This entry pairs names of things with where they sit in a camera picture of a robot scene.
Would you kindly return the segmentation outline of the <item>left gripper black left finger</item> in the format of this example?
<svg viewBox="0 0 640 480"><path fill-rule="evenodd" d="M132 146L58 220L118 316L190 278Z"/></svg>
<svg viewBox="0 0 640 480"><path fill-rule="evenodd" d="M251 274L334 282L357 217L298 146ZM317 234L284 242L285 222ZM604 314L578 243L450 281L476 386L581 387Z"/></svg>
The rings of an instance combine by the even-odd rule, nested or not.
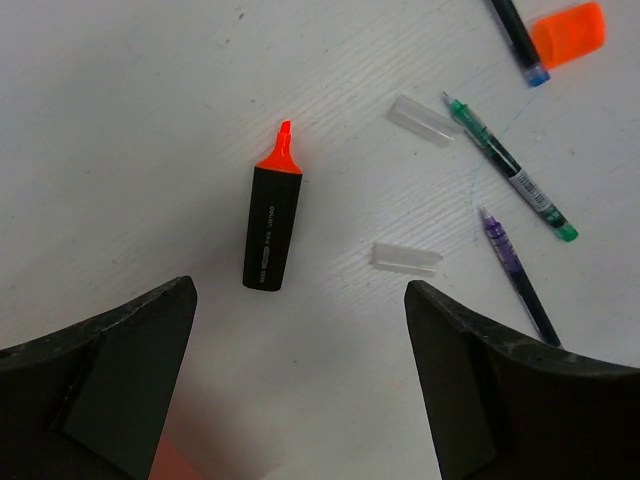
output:
<svg viewBox="0 0 640 480"><path fill-rule="evenodd" d="M148 478L196 306L177 277L2 350L2 478Z"/></svg>

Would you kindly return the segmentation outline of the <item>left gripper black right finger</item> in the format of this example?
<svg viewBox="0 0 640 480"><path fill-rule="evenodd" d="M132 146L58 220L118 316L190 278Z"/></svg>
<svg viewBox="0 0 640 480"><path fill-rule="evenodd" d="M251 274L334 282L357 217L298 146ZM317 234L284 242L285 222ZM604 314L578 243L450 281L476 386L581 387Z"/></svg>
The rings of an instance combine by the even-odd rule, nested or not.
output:
<svg viewBox="0 0 640 480"><path fill-rule="evenodd" d="M445 479L635 479L639 372L555 348L426 282L404 296Z"/></svg>

